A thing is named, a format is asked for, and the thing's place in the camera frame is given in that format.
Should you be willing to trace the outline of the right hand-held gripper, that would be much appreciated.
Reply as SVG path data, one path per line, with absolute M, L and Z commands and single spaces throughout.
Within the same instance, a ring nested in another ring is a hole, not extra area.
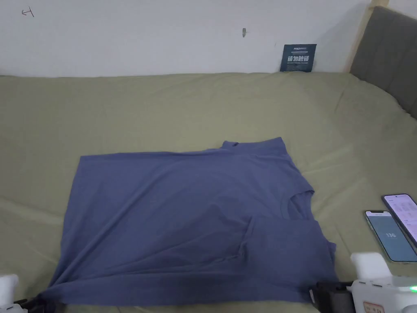
M 393 275 L 377 252 L 353 253 L 357 279 L 353 282 L 318 282 L 309 289 L 316 309 L 331 313 L 415 313 L 416 277 Z

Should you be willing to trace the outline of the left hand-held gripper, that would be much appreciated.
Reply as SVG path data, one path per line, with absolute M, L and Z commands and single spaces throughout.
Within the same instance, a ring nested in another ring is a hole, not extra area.
M 0 277 L 0 312 L 1 313 L 28 313 L 20 304 L 14 303 L 15 289 L 19 283 L 16 274 L 8 274 Z M 64 313 L 66 305 L 49 300 L 39 293 L 32 300 L 32 306 L 36 306 L 37 313 Z

